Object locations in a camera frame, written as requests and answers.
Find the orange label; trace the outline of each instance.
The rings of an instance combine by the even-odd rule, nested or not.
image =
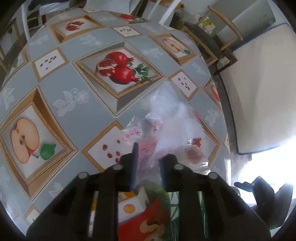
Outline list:
[[[125,205],[125,206],[123,207],[123,210],[124,210],[124,212],[126,212],[127,214],[131,214],[131,213],[133,213],[133,212],[136,210],[136,208],[135,208],[135,206],[132,205],[132,204],[127,204],[127,205]]]

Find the plastic bag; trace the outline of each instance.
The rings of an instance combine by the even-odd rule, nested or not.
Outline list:
[[[207,174],[208,161],[200,148],[205,135],[202,125],[195,110],[179,100],[170,82],[161,83],[141,105],[149,110],[145,119],[135,117],[123,130],[129,146],[139,144],[136,183],[160,183],[158,161],[168,153],[193,171]]]

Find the wooden chair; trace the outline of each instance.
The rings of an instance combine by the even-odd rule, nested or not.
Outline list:
[[[0,66],[4,69],[4,71],[6,73],[8,73],[8,69],[7,69],[7,67],[5,66],[5,64],[3,63],[3,61],[1,59],[0,59]]]
[[[210,57],[206,60],[207,66],[212,65],[218,59],[223,58],[228,54],[229,50],[225,51],[231,44],[233,44],[237,40],[243,40],[243,36],[241,32],[237,29],[237,27],[222,13],[215,10],[211,6],[208,6],[209,11],[202,17],[196,24],[185,23],[182,27],[181,31],[189,34],[198,44],[200,44],[210,55]],[[210,12],[215,13],[227,26],[231,28],[233,32],[235,32],[236,37],[227,43],[219,46],[219,44],[210,37],[205,31],[203,31],[198,25],[209,15]]]
[[[150,19],[154,11],[156,10],[157,6],[160,4],[161,0],[157,0],[154,4],[153,8],[151,9],[150,13],[148,14],[147,19]],[[181,0],[172,0],[172,3],[169,7],[167,7],[166,12],[163,14],[162,18],[159,20],[160,24],[164,24],[164,22],[168,19],[168,17],[171,15],[171,13],[174,11],[174,9],[177,7],[177,5],[181,2]]]

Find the white flower print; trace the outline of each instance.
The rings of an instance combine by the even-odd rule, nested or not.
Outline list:
[[[0,185],[3,185],[4,187],[8,188],[10,177],[6,173],[6,168],[4,165],[0,166]]]
[[[88,91],[80,91],[74,88],[70,92],[63,91],[65,100],[57,100],[53,103],[55,107],[58,108],[57,114],[60,117],[63,117],[66,112],[72,111],[76,103],[77,104],[85,104],[89,100],[89,93]]]
[[[190,46],[190,45],[193,44],[193,42],[190,41],[190,40],[188,40],[188,39],[181,39],[181,41],[182,41],[183,43],[185,43],[187,46]]]
[[[158,55],[163,55],[163,53],[160,52],[158,48],[143,49],[142,52],[144,55],[149,56],[151,58],[160,58]]]
[[[97,18],[97,20],[98,20],[99,22],[102,22],[102,21],[116,20],[116,18],[105,17],[105,16],[103,16],[103,17],[101,17],[101,18]]]
[[[149,30],[150,32],[152,32],[152,33],[157,32],[157,30],[153,29],[152,26],[149,26],[149,25],[146,24],[146,23],[142,23],[141,26],[144,27],[144,28],[146,28],[146,29],[148,29],[148,30]]]
[[[41,36],[40,38],[38,38],[37,40],[33,41],[30,43],[30,46],[35,46],[35,45],[40,45],[42,42],[48,40],[48,34]]]
[[[5,105],[5,109],[8,110],[9,107],[9,103],[13,102],[15,100],[15,98],[13,97],[12,92],[13,92],[14,88],[10,89],[8,87],[4,87],[3,90],[0,93],[0,105],[1,105],[1,99],[4,102]]]
[[[63,187],[60,183],[54,183],[54,190],[49,191],[50,196],[55,198],[57,195],[60,194],[60,192],[63,191]]]
[[[219,118],[219,112],[213,110],[213,108],[211,108],[211,110],[208,110],[207,112],[209,113],[209,115],[207,115],[205,119],[209,122],[210,127],[213,127],[214,123],[216,122],[216,119]]]
[[[197,73],[199,73],[199,74],[201,74],[201,75],[204,75],[204,76],[206,76],[207,75],[207,73],[197,64],[197,63],[195,63],[195,62],[193,62],[192,64],[191,64],[191,66],[194,68],[194,69],[196,69],[196,72]]]
[[[65,20],[70,17],[69,13],[60,13],[58,16],[60,20]]]
[[[83,36],[80,38],[81,41],[83,41],[82,44],[86,44],[87,46],[99,46],[103,43],[101,41],[98,41],[95,36],[92,36],[91,34],[87,34],[86,36]]]
[[[165,27],[165,28],[166,28],[167,30],[169,30],[169,31],[171,31],[171,30],[175,30],[174,28],[169,27],[169,26],[165,26],[165,25],[163,25],[163,24],[161,24],[161,26]]]

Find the pomegranate print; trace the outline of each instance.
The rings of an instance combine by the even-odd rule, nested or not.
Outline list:
[[[110,76],[110,79],[119,85],[127,85],[131,81],[138,83],[140,80],[135,77],[134,71],[127,66],[124,67],[116,67],[115,73]]]
[[[142,63],[134,67],[134,61],[133,57],[128,57],[121,51],[114,51],[97,63],[96,72],[102,77],[109,77],[111,81],[119,85],[151,81],[148,77],[150,67]]]
[[[111,76],[115,73],[116,62],[113,59],[106,58],[101,60],[96,65],[96,71],[99,75],[103,77]]]
[[[127,19],[127,20],[134,20],[135,17],[132,15],[127,15],[127,14],[121,14],[120,15],[121,18]]]
[[[192,144],[193,145],[197,145],[198,147],[200,147],[202,144],[200,143],[201,142],[201,138],[193,138],[193,142]]]
[[[107,54],[106,58],[113,59],[118,66],[126,66],[128,62],[134,61],[134,58],[128,58],[124,53],[118,51]]]
[[[81,22],[81,21],[68,23],[67,26],[66,26],[66,30],[67,31],[78,30],[78,29],[80,29],[79,26],[81,26],[82,24],[84,24],[84,22]]]

